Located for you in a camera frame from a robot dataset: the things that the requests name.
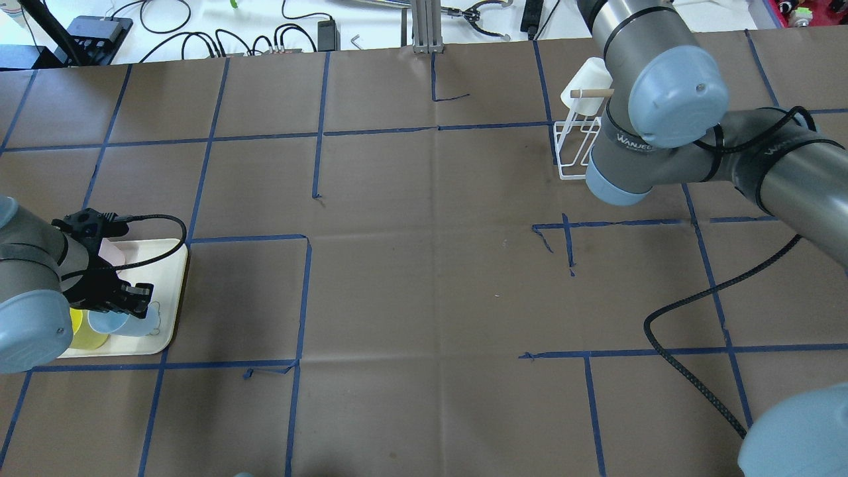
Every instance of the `yellow cup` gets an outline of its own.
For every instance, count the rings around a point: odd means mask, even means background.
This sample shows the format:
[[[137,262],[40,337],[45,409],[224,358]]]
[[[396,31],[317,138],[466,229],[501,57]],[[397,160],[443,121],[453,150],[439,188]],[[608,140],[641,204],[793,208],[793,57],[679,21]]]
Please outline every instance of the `yellow cup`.
[[[88,311],[70,309],[70,322],[74,327],[74,339],[70,347],[75,350],[96,350],[109,337],[108,334],[100,334],[88,324]]]

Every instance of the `white tray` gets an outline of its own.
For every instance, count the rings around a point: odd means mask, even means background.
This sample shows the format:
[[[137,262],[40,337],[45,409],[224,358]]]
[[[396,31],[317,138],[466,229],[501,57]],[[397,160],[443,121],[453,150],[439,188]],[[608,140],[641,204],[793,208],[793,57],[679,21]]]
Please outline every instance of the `white tray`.
[[[113,243],[126,255],[126,263],[133,263],[165,253],[178,242],[176,238],[161,238]],[[162,261],[118,273],[118,277],[130,285],[153,284],[151,306],[159,309],[159,327],[151,334],[141,338],[111,335],[106,343],[96,350],[69,348],[59,357],[152,355],[162,351],[174,336],[176,310],[180,304],[182,279],[186,273],[187,262],[188,248],[183,245],[174,255]]]

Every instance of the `red object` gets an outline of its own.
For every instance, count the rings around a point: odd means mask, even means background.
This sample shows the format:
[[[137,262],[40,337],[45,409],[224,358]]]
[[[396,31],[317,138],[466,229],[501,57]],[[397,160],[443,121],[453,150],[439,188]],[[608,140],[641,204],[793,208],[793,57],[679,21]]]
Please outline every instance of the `red object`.
[[[769,8],[772,9],[775,16],[780,20],[780,24],[783,28],[788,27],[789,25],[786,22],[786,17],[780,13],[780,9],[778,8],[778,3],[775,0],[766,0]],[[812,22],[810,26],[831,26],[838,25],[840,20],[842,20],[842,16],[845,15],[845,12],[841,14],[837,14],[832,12],[829,8],[830,0],[806,0],[804,3],[798,5],[799,8],[809,8],[812,11]]]

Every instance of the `metal post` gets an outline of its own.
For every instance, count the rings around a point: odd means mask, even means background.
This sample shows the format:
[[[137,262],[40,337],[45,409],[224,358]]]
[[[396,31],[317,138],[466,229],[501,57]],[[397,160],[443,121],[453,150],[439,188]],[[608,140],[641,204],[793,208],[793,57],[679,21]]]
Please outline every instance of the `metal post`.
[[[412,51],[442,53],[441,0],[412,0]]]

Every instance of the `black tube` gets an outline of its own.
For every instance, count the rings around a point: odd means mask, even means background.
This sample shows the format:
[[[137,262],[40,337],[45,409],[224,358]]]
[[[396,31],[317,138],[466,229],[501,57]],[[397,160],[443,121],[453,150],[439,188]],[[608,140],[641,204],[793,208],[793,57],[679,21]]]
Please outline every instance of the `black tube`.
[[[36,21],[41,28],[59,45],[59,48],[68,55],[71,64],[74,66],[86,66],[91,63],[91,58],[80,48],[80,45],[74,41],[74,38],[68,31],[56,20],[56,17],[50,13],[41,2],[38,0],[18,0],[21,8],[26,10],[26,13]]]

